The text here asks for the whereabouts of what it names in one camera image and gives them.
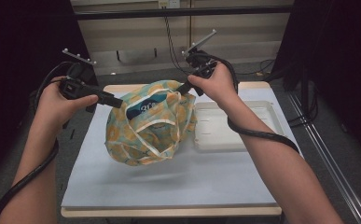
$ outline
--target patterned bag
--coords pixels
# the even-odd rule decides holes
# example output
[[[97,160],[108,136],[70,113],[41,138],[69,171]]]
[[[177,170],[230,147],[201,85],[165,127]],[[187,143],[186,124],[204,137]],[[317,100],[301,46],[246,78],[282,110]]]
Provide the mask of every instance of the patterned bag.
[[[195,96],[175,91],[180,85],[158,81],[121,97],[106,125],[105,145],[114,160],[136,166],[172,158],[196,124]]]

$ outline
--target white tray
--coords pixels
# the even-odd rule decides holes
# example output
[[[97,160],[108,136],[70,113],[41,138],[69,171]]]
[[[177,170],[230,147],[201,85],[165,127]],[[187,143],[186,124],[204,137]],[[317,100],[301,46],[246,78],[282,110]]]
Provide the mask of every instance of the white tray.
[[[268,101],[244,101],[252,111],[274,132],[284,131],[272,103]],[[195,128],[196,149],[201,152],[245,151],[241,137],[229,128],[227,115],[216,102],[195,104],[198,123]]]

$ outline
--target white table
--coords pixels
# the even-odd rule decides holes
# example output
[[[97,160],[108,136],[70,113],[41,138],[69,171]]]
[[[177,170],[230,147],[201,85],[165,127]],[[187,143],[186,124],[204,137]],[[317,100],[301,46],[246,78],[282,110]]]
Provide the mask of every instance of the white table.
[[[107,86],[117,97],[141,85]],[[296,143],[268,83],[244,82],[244,100],[271,102],[285,135]],[[203,95],[196,103],[210,99]],[[174,158],[147,166],[116,162],[105,145],[110,107],[98,105],[62,200],[64,217],[279,216],[282,209],[259,177],[249,154],[200,153],[193,136]]]

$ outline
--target white surface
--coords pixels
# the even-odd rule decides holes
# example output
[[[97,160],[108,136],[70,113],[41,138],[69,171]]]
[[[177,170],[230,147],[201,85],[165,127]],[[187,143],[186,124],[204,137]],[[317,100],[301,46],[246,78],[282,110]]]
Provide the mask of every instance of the white surface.
[[[295,142],[271,89],[240,91],[244,100],[273,103],[285,134]],[[198,102],[208,102],[203,95]],[[62,200],[63,207],[196,207],[275,203],[247,152],[200,153],[193,137],[172,160],[131,167],[112,160],[104,146],[110,107],[98,105]]]
[[[244,101],[247,106],[274,132],[285,135],[272,104],[268,101]],[[241,137],[228,125],[227,114],[216,102],[195,104],[198,123],[195,128],[195,146],[200,152],[245,151]]]

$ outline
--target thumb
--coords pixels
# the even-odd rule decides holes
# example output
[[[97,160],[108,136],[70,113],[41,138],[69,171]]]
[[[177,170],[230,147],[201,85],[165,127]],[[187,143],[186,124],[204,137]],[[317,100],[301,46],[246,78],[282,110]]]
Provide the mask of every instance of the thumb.
[[[73,101],[76,109],[81,109],[89,105],[93,105],[98,102],[99,97],[97,95],[84,96]]]
[[[206,80],[204,78],[197,77],[197,76],[194,76],[194,75],[189,75],[187,77],[187,79],[192,85],[197,86],[197,87],[199,87],[201,89],[203,89],[203,81]]]

